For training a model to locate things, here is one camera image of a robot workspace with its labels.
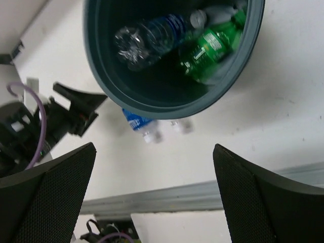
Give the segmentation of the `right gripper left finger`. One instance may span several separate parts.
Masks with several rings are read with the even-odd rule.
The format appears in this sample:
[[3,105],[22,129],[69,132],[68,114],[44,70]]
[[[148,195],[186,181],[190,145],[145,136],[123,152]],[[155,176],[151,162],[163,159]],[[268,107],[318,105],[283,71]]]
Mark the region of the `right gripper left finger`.
[[88,143],[1,178],[1,242],[70,242],[95,158]]

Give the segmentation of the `green plastic soda bottle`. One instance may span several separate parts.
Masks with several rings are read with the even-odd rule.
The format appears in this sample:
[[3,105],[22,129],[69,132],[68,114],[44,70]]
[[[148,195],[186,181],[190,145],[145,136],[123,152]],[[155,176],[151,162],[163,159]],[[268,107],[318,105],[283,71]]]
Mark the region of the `green plastic soda bottle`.
[[216,84],[240,44],[247,11],[246,1],[206,7],[205,29],[196,39],[179,48],[181,74],[200,84]]

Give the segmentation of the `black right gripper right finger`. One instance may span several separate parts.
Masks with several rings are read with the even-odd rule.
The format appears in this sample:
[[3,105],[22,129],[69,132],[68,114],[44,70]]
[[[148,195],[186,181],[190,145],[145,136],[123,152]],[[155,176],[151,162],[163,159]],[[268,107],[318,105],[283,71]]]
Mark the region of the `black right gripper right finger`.
[[220,144],[214,168],[232,242],[323,242],[323,189],[300,183]]

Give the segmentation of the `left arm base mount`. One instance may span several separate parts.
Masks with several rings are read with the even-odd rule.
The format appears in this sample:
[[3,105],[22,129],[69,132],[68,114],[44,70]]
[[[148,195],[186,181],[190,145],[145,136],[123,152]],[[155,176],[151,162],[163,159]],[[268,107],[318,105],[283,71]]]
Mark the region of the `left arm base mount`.
[[115,234],[115,236],[106,239],[104,242],[130,242],[123,234],[130,237],[133,242],[141,242],[131,219],[97,220],[95,217],[92,217],[86,221],[85,226],[86,232],[79,237],[80,240],[85,242],[98,242],[110,234]]

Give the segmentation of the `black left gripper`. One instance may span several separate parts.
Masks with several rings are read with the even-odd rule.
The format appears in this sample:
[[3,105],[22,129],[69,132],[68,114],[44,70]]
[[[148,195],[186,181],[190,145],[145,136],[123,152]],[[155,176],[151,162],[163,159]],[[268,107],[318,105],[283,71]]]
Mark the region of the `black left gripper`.
[[37,103],[30,111],[21,101],[1,105],[1,174],[12,175],[40,162],[70,133],[82,137],[98,117],[96,109],[106,95],[79,92],[55,83],[53,90],[70,101],[65,108],[53,97],[42,101],[30,87],[25,90]]

